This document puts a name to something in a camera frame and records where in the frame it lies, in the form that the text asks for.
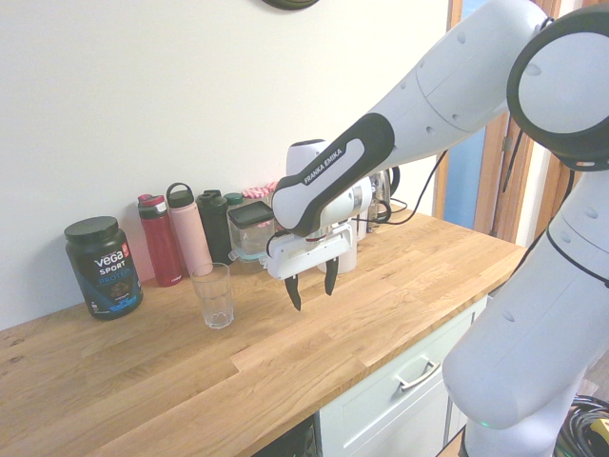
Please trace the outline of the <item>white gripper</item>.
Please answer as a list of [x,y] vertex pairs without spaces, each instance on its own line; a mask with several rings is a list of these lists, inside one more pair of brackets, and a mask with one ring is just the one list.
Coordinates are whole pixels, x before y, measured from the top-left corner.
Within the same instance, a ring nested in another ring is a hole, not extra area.
[[338,276],[338,257],[352,248],[353,239],[349,223],[339,224],[318,241],[279,231],[268,245],[265,268],[273,278],[285,279],[287,294],[294,308],[300,311],[302,298],[298,274],[325,263],[324,290],[331,296]]

